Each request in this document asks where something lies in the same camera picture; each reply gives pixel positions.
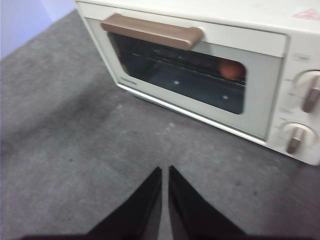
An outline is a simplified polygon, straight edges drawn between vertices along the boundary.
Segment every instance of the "oven door handle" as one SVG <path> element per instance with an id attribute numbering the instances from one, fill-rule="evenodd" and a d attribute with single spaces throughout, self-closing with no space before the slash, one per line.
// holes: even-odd
<path id="1" fill-rule="evenodd" d="M 169 25 L 118 13 L 103 20 L 101 27 L 107 32 L 182 50 L 191 50 L 204 36 L 203 31 L 197 27 Z"/>

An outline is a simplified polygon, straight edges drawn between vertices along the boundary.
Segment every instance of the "carpet floor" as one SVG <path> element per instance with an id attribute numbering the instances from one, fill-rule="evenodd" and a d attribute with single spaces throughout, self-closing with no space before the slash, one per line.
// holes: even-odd
<path id="1" fill-rule="evenodd" d="M 77 12 L 1 62 L 1 239 L 89 231 L 168 166 L 249 234 L 320 239 L 320 167 L 118 88 Z"/>

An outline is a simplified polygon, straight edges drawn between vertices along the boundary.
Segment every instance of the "glass window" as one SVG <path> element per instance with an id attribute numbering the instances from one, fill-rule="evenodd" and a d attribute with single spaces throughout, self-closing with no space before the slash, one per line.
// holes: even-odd
<path id="1" fill-rule="evenodd" d="M 239 62 L 109 32 L 131 77 L 229 111 L 244 109 L 246 68 Z"/>

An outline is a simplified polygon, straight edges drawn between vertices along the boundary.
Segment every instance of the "white wall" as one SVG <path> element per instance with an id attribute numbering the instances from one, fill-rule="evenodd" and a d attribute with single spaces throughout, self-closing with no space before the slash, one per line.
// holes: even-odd
<path id="1" fill-rule="evenodd" d="M 1 0 L 1 59 L 75 8 L 72 0 Z"/>
<path id="2" fill-rule="evenodd" d="M 72 0 L 40 0 L 50 19 L 55 22 L 75 9 Z"/>

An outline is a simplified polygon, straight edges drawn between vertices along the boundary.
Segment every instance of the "toaster oven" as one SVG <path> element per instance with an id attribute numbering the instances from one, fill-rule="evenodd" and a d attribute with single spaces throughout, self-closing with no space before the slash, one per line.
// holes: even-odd
<path id="1" fill-rule="evenodd" d="M 75 2 L 120 88 L 320 164 L 318 0 Z"/>

